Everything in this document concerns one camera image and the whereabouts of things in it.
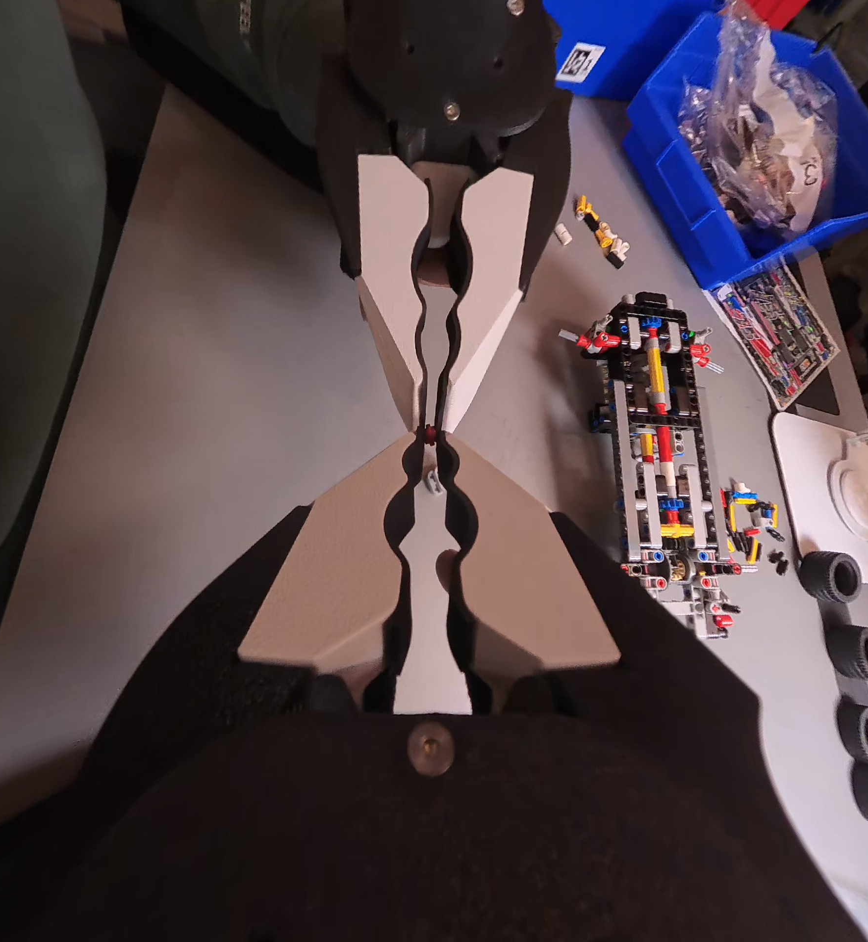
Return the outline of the cluster of small lego pieces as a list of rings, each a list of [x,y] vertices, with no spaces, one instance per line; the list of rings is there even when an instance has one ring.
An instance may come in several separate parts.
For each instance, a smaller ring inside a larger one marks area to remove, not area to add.
[[[755,565],[765,540],[785,542],[780,527],[780,505],[762,500],[756,491],[743,482],[720,490],[727,546],[732,553],[744,557],[743,568]]]

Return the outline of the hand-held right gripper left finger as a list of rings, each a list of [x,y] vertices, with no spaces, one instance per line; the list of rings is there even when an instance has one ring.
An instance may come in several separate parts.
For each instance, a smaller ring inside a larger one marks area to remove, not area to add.
[[[401,551],[415,524],[422,432],[397,439],[310,505],[237,649],[246,663],[342,681],[359,708],[390,712],[412,635]]]

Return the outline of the lego instruction booklet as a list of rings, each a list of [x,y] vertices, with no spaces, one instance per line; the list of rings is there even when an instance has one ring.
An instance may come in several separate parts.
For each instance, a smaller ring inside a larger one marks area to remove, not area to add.
[[[703,294],[780,413],[795,406],[839,355],[801,281],[784,262]]]

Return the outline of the dark green bag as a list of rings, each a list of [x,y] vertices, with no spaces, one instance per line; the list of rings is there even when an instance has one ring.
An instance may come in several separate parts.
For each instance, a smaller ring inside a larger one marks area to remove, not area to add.
[[[122,6],[274,113],[300,144],[314,146],[322,63],[343,49],[344,2],[134,1]]]

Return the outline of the lego car chassis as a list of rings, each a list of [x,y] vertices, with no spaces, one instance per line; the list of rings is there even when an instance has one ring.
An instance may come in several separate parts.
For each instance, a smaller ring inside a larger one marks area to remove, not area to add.
[[[638,292],[559,336],[601,371],[605,398],[588,424],[612,443],[621,569],[700,639],[728,638],[740,608],[723,580],[743,567],[699,401],[697,365],[715,367],[704,335],[668,296]]]

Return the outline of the square printed tag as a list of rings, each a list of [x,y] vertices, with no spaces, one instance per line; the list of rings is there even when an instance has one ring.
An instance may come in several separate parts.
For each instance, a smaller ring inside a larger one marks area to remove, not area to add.
[[[605,50],[605,46],[596,43],[576,42],[559,67],[556,80],[572,85],[582,84],[598,64]]]

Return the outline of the red storage bin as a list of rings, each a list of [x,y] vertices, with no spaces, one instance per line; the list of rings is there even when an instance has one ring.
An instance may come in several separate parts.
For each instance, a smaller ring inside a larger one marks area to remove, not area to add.
[[[782,31],[807,3],[807,1],[729,1],[726,2],[723,11],[734,20],[746,21],[751,25],[764,25],[773,31]]]

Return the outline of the white plastic base plate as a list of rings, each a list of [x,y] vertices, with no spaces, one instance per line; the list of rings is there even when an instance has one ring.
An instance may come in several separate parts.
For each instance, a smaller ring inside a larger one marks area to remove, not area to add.
[[[771,434],[800,553],[844,553],[868,583],[868,430],[782,412]]]

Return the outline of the small yellow lego assembly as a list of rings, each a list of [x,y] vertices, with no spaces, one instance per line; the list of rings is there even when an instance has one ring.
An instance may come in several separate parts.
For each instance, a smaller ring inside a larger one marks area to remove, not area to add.
[[[604,221],[585,195],[580,195],[574,204],[574,217],[589,229],[609,264],[621,269],[627,260],[630,243],[618,236]]]

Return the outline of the blue storage bin with tag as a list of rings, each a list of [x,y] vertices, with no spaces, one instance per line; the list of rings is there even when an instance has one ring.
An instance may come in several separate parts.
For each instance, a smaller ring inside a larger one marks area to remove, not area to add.
[[[558,82],[575,95],[629,101],[688,28],[722,1],[545,1],[560,31],[558,69],[578,41],[606,47],[580,85]]]

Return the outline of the clear plastic bags of parts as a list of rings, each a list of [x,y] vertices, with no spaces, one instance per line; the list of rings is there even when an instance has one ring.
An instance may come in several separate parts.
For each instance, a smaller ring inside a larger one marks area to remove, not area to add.
[[[712,83],[684,83],[678,129],[743,238],[786,243],[828,218],[836,95],[778,56],[770,28],[746,2],[722,13]]]

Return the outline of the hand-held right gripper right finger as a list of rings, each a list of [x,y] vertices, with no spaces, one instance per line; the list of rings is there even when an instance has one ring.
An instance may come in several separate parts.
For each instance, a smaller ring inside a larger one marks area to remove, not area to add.
[[[472,711],[500,712],[526,677],[617,664],[548,508],[451,433],[438,435],[438,474],[457,543],[447,638]]]

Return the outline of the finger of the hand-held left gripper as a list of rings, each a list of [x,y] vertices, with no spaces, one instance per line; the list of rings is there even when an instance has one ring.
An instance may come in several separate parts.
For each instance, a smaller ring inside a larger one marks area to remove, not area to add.
[[[426,304],[417,258],[428,244],[428,185],[395,156],[357,157],[360,272],[357,293],[393,403],[406,429],[423,424],[426,369],[418,331]]]
[[[461,196],[455,217],[460,288],[447,321],[449,356],[438,393],[442,432],[454,432],[467,413],[522,300],[533,184],[531,173],[499,168]]]

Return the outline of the large blue storage bin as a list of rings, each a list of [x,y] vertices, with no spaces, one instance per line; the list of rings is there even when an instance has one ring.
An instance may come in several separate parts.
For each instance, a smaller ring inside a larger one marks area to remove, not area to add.
[[[778,58],[808,69],[837,98],[831,216],[786,243],[768,235],[745,241],[738,232],[678,130],[687,83],[707,86],[713,77],[721,25],[715,13],[703,13],[691,25],[630,102],[631,127],[624,140],[628,159],[704,289],[802,259],[868,227],[868,110],[830,48],[776,31]]]

